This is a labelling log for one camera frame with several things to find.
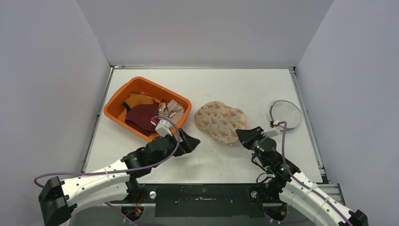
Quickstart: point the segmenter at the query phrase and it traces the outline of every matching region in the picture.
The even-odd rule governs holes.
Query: bolt
[[[155,191],[150,192],[150,198],[155,199],[157,197],[157,193]]]
[[[252,198],[256,198],[257,196],[258,196],[258,192],[257,191],[251,192],[251,197]]]

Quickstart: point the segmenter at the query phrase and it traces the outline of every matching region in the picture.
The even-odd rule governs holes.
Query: orange bin
[[[135,130],[125,123],[125,117],[127,114],[126,108],[123,107],[122,103],[129,98],[131,92],[138,92],[152,96],[157,102],[165,99],[166,101],[175,100],[178,104],[183,106],[184,114],[177,123],[177,127],[180,128],[184,121],[187,119],[188,113],[191,110],[191,102],[182,97],[181,95],[164,88],[148,79],[142,77],[135,77],[128,83],[119,88],[118,91],[111,97],[110,101],[105,105],[104,114],[115,121],[119,125],[127,128],[131,132],[139,135],[140,137],[152,141],[155,137],[158,137],[158,133],[152,133],[149,136]]]

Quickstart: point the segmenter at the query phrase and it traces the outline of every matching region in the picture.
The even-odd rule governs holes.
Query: tabletop
[[[244,111],[247,129],[267,128],[266,111],[273,100],[287,100],[299,107],[298,97],[288,69],[115,69],[106,91],[105,103],[134,77],[147,78],[192,103],[181,127],[201,140],[190,154],[172,157],[142,178],[139,183],[214,184],[254,183],[261,169],[251,163],[251,151],[237,142],[219,143],[194,124],[194,114],[204,104],[221,101]],[[281,135],[273,137],[281,152]],[[107,118],[102,112],[88,154],[86,172],[92,172],[145,146],[146,140]],[[313,182],[322,182],[316,154],[306,124],[286,136],[286,157]]]

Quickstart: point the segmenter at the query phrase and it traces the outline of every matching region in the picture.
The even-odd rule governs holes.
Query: beige fabric
[[[165,103],[160,107],[159,116],[168,117],[174,124],[180,120],[184,114],[184,108],[178,104],[175,100],[171,100],[168,103],[168,108],[166,108]]]
[[[238,141],[236,129],[245,129],[247,120],[241,109],[232,108],[219,101],[202,106],[194,115],[197,128],[208,132],[213,138],[224,143]]]

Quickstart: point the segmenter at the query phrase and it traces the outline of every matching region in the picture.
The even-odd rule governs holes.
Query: gray wall
[[[0,225],[43,225],[32,180],[80,170],[109,70],[75,0],[1,1]]]
[[[77,0],[112,65],[297,65],[333,0]]]
[[[296,72],[328,177],[398,225],[399,1],[335,0]]]

